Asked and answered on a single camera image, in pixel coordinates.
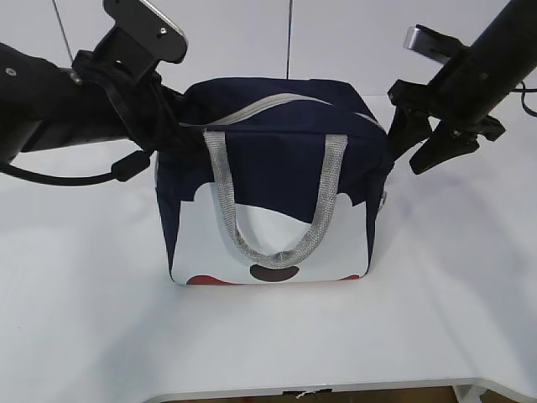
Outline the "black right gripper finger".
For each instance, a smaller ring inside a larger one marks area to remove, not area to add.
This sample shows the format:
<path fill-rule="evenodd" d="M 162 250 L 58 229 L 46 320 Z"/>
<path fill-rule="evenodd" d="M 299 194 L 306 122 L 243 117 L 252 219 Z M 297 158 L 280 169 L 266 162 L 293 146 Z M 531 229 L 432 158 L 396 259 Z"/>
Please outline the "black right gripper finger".
<path fill-rule="evenodd" d="M 396 107 L 394 119 L 388 131 L 391 155 L 398 160 L 409 149 L 432 135 L 430 115 L 407 107 Z"/>
<path fill-rule="evenodd" d="M 478 150 L 477 135 L 453 128 L 440 121 L 433 134 L 411 157 L 411 170 L 420 175 L 448 160 L 471 154 Z"/>

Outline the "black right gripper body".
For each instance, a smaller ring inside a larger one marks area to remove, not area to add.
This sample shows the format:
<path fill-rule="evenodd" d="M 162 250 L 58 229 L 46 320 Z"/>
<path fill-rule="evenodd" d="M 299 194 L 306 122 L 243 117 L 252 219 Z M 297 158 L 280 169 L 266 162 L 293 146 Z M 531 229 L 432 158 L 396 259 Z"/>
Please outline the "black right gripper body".
<path fill-rule="evenodd" d="M 397 80 L 388 90 L 388 98 L 395 109 L 407 107 L 423 111 L 430 115 L 429 121 L 430 118 L 436 118 L 439 123 L 444 121 L 457 130 L 475 133 L 488 141 L 495 141 L 506 132 L 506 128 L 490 115 L 479 118 L 476 123 L 464 123 L 446 108 L 439 106 L 430 87 L 424 84 Z"/>

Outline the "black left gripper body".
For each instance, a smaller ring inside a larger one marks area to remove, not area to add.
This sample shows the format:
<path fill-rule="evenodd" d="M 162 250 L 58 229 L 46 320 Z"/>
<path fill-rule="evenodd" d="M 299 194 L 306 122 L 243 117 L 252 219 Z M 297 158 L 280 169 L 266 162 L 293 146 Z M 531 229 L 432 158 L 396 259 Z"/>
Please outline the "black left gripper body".
<path fill-rule="evenodd" d="M 99 86 L 120 118 L 128 136 L 145 151 L 199 154 L 201 138 L 182 128 L 166 97 L 157 60 L 150 55 L 105 56 L 80 50 L 72 67 L 83 81 Z"/>

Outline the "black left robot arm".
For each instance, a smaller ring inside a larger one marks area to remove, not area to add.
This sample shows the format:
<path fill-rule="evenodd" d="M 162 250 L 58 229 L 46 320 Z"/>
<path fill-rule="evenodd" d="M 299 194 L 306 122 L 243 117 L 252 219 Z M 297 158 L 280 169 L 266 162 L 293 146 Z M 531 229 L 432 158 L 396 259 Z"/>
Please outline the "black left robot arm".
<path fill-rule="evenodd" d="M 19 153 L 129 139 L 180 158 L 199 153 L 201 136 L 178 124 L 183 97 L 157 73 L 133 84 L 81 51 L 76 69 L 1 46 L 1 161 Z"/>

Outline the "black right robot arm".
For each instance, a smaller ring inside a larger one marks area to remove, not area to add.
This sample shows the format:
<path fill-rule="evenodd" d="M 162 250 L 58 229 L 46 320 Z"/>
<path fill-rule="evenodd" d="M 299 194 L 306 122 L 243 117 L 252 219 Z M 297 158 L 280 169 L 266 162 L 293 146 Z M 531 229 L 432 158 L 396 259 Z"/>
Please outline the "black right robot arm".
<path fill-rule="evenodd" d="M 490 113 L 536 67 L 536 3 L 508 2 L 469 46 L 416 24 L 404 47 L 442 65 L 426 84 L 397 80 L 388 90 L 391 155 L 398 160 L 417 146 L 409 165 L 420 175 L 476 152 L 480 136 L 494 142 L 504 134 Z"/>

